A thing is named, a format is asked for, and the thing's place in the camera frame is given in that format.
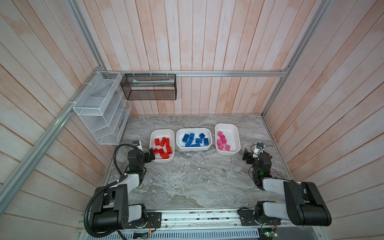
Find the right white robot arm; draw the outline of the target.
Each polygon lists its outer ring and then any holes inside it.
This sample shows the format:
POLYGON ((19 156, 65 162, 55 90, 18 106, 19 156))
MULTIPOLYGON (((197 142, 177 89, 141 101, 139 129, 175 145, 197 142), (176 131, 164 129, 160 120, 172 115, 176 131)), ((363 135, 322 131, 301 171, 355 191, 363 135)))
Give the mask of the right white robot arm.
POLYGON ((331 213, 314 183, 272 177, 272 156, 264 151, 254 154, 245 150, 243 160, 251 165, 250 177, 259 190, 283 197, 281 203, 257 202, 254 219, 258 224, 286 220, 295 226, 331 225, 331 213))

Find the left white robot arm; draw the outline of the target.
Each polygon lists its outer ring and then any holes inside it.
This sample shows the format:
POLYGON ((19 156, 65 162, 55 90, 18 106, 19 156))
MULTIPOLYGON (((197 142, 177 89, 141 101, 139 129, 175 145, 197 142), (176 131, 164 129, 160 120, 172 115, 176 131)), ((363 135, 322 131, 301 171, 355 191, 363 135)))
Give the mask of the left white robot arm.
POLYGON ((135 233, 134 238, 147 239, 157 230, 155 223, 148 216, 144 204, 129 204, 129 193, 137 188, 144 180, 147 169, 146 163, 155 160, 152 148, 144 152, 139 140, 132 144, 120 144, 113 155, 114 165, 120 178, 105 186, 98 187, 91 197, 84 212, 84 228, 94 238, 103 238, 114 232, 125 240, 121 230, 128 228, 149 230, 146 233, 135 233), (128 152, 128 164, 122 171, 117 164, 117 153, 120 147, 132 148, 128 152))

